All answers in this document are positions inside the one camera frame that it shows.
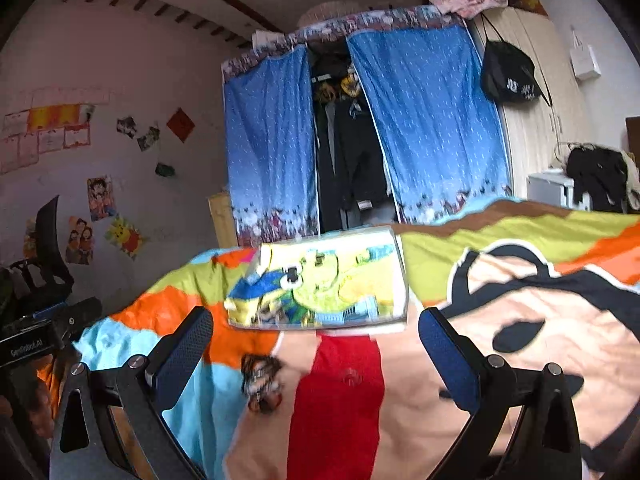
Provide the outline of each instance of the cartoon print blanket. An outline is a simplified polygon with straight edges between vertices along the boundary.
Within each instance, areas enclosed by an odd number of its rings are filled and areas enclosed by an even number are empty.
[[[148,353],[203,304],[214,335],[178,405],[163,416],[208,478],[424,480],[467,418],[418,339],[418,310],[437,304],[484,354],[523,368],[560,363],[583,457],[605,470],[640,411],[640,300],[631,287],[640,280],[638,217],[501,200],[442,226],[394,228],[415,293],[404,332],[233,329],[223,301],[253,250],[210,251],[87,329],[76,348],[91,369],[119,366]],[[271,353],[285,364],[283,402],[272,415],[246,410],[238,369],[245,353]]]

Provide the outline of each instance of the black device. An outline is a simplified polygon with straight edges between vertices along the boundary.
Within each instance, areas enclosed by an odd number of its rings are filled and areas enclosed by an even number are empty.
[[[432,480],[579,480],[580,442],[562,369],[511,368],[483,356],[436,308],[420,316],[420,339],[459,408],[471,417],[430,475]],[[203,307],[193,311],[149,356],[92,372],[84,364],[66,380],[51,449],[50,480],[133,480],[110,406],[121,406],[158,480],[201,480],[160,413],[175,405],[212,333]],[[499,462],[489,453],[512,406],[522,406],[511,443]]]
[[[96,298],[66,302],[74,279],[58,249],[57,209],[56,196],[38,211],[36,256],[10,266],[20,271],[29,292],[17,298],[10,270],[0,269],[0,396],[13,412],[0,416],[0,462],[13,480],[46,478],[49,471],[49,446],[33,431],[28,414],[38,407],[30,361],[62,350],[102,312]],[[43,285],[35,285],[30,267],[38,269]]]

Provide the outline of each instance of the curtain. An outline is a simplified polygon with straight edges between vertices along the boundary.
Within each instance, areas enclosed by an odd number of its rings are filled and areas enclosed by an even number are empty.
[[[398,202],[429,223],[473,197],[510,193],[495,105],[465,28],[367,31],[348,39]]]
[[[238,243],[318,233],[314,120],[306,47],[225,83],[229,195]]]

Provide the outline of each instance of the colorful blanket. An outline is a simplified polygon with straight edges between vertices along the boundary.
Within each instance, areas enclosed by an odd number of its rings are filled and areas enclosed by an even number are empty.
[[[330,337],[232,328],[223,301],[254,250],[215,250],[85,330],[76,348],[93,370],[120,366],[202,304],[214,335],[163,416],[208,478],[424,480],[467,419],[418,339],[418,311],[437,304],[484,354],[500,353],[515,367],[561,364],[583,457],[605,470],[640,411],[640,297],[631,287],[640,280],[638,217],[501,200],[441,226],[394,229],[414,293],[404,332]],[[246,409],[239,371],[246,353],[285,364],[283,402],[271,415]]]

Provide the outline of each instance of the white wall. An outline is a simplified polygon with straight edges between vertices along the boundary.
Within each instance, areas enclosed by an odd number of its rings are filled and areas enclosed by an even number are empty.
[[[571,27],[594,47],[602,76],[580,83],[598,142],[626,148],[625,118],[640,115],[640,66],[597,0],[540,0],[569,49]]]
[[[56,194],[58,241],[64,249],[69,216],[89,217],[86,180],[109,174],[118,211],[149,238],[132,261],[104,239],[110,220],[94,223],[91,266],[71,266],[78,299],[95,294],[122,308],[167,271],[216,247],[207,196],[226,182],[220,63],[237,55],[223,40],[168,18],[94,4],[39,0],[0,53],[0,112],[19,91],[101,86],[90,147],[40,156],[36,166],[0,176],[0,262],[22,257],[24,223]],[[165,126],[177,107],[196,124],[185,144]],[[140,130],[157,121],[161,153],[140,152],[116,132],[132,114]],[[177,171],[154,174],[158,160]]]

